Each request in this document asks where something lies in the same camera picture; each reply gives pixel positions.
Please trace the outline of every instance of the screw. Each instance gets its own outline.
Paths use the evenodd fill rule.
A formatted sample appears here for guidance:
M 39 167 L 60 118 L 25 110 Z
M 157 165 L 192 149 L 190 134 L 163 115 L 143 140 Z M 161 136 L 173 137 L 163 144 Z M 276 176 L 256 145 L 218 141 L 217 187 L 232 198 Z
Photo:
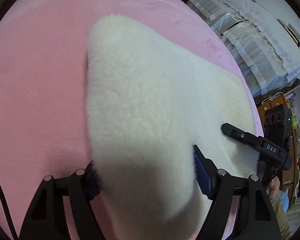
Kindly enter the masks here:
M 85 173 L 85 170 L 84 169 L 79 169 L 75 172 L 75 174 L 77 174 L 78 176 L 81 176 Z
M 219 169 L 218 174 L 221 175 L 221 176 L 224 176 L 224 175 L 227 174 L 227 172 L 224 169 Z
M 258 181 L 258 176 L 257 175 L 251 175 L 250 178 L 253 180 L 253 181 Z
M 49 181 L 52 179 L 52 176 L 51 175 L 47 175 L 43 178 L 44 181 Z

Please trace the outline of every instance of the white plush cushion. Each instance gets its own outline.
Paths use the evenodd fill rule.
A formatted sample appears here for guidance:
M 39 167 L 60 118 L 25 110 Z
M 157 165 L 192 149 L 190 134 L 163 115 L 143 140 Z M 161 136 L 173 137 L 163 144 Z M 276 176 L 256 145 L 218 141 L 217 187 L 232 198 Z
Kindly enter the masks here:
M 232 175 L 256 173 L 258 154 L 220 130 L 255 131 L 241 81 L 121 15 L 95 23 L 88 59 L 92 159 L 116 236 L 189 239 L 210 206 L 192 145 Z

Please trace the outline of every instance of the white lace cover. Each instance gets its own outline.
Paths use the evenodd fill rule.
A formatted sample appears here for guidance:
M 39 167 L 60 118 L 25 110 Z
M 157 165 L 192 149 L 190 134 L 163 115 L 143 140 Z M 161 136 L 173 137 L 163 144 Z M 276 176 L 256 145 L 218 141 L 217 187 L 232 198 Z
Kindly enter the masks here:
M 238 11 L 246 20 L 254 23 L 275 52 L 283 60 L 288 82 L 300 79 L 300 50 L 280 23 L 258 3 L 252 0 L 219 0 Z

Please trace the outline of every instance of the pink surface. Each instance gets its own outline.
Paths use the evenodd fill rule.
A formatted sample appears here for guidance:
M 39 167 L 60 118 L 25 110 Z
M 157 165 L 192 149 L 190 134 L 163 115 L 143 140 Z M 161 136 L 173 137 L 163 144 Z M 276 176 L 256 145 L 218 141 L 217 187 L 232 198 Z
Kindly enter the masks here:
M 112 13 L 134 18 L 239 76 L 256 134 L 263 134 L 231 54 L 180 0 L 18 0 L 0 23 L 0 182 L 17 232 L 45 175 L 68 176 L 89 162 L 85 44 L 93 23 Z M 93 203 L 106 238 L 114 239 L 101 199 Z M 1 204 L 0 224 L 10 235 Z M 69 227 L 76 239 L 71 221 Z

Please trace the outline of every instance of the brown sleeve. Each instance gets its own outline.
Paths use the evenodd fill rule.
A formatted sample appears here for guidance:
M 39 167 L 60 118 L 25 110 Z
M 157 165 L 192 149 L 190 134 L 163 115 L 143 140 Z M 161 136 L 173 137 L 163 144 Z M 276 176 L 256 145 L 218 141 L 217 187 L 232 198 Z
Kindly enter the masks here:
M 272 207 L 274 209 L 275 216 L 280 228 L 281 239 L 290 239 L 290 227 L 286 213 L 283 211 L 282 204 L 280 202 L 280 194 L 277 194 L 273 199 L 270 199 Z

